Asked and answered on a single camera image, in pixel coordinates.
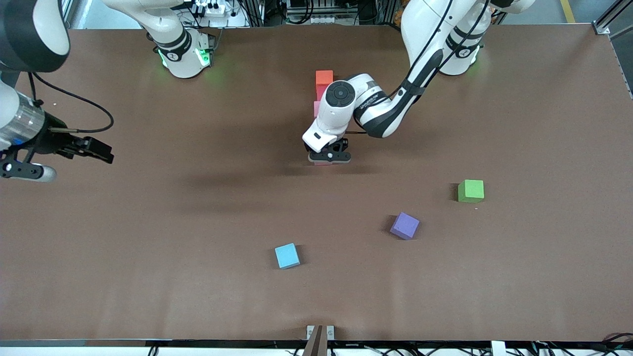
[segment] metal frame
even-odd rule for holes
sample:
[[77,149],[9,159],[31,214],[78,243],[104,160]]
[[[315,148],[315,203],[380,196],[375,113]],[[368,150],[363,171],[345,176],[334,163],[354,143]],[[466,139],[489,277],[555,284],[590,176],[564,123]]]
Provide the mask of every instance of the metal frame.
[[609,24],[621,14],[624,9],[627,8],[628,5],[631,5],[633,0],[615,0],[615,2],[609,6],[609,8],[600,15],[600,17],[593,21],[594,31],[597,35],[608,35],[611,33],[609,31]]

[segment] light blue cube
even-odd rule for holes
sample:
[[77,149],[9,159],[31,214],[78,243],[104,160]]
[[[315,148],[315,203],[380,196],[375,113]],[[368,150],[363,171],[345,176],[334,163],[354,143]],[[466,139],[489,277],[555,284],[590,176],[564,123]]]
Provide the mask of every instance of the light blue cube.
[[279,263],[279,268],[281,269],[298,266],[300,264],[297,247],[294,246],[294,243],[289,243],[288,245],[276,248],[275,254],[277,255],[277,262]]

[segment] circular gray joint cap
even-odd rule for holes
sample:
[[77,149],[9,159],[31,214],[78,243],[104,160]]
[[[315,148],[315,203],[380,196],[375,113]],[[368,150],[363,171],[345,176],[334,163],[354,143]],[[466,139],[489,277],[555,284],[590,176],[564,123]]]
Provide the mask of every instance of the circular gray joint cap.
[[338,80],[327,88],[325,100],[330,106],[344,108],[356,98],[354,87],[343,80]]

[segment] blue cube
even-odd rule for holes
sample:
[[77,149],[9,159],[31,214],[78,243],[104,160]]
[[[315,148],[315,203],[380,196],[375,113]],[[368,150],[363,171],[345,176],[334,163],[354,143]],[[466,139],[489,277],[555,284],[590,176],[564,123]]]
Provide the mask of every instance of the blue cube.
[[418,219],[405,213],[400,213],[391,227],[391,233],[401,239],[410,240],[413,238],[419,223]]
[[298,266],[300,264],[297,247],[294,246],[294,243],[277,247],[275,249],[275,254],[277,255],[277,262],[279,263],[279,268],[281,269]]

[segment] green light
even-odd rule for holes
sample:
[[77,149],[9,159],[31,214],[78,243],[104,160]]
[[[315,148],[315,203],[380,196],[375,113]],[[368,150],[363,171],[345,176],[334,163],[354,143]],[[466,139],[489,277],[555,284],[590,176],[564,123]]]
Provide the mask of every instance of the green light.
[[163,53],[161,53],[160,49],[158,50],[158,54],[160,55],[160,58],[163,60],[163,66],[165,68],[168,68],[167,67],[167,62],[165,61],[165,57],[163,56]]
[[209,64],[211,64],[211,60],[209,59],[209,54],[206,51],[200,50],[200,49],[196,49],[196,54],[198,56],[198,59],[200,60],[200,64],[202,64],[202,66],[206,67]]

